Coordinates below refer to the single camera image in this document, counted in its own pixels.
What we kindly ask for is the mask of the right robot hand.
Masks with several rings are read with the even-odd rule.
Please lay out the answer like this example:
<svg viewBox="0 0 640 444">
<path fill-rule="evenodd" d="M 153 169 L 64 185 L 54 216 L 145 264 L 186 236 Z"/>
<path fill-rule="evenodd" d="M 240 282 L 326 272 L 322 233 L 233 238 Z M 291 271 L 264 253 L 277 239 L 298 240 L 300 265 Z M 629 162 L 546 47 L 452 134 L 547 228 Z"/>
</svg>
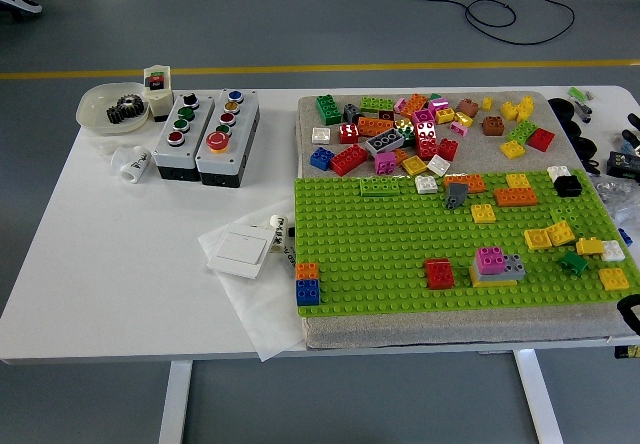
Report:
<svg viewBox="0 0 640 444">
<path fill-rule="evenodd" d="M 630 113 L 627 116 L 628 122 L 631 126 L 633 126 L 637 131 L 640 130 L 640 119 L 634 114 Z M 623 139 L 623 144 L 621 146 L 621 151 L 623 153 L 629 155 L 635 155 L 637 157 L 640 156 L 640 140 L 639 137 L 632 132 L 631 130 L 625 129 L 621 132 L 621 136 Z"/>
</svg>

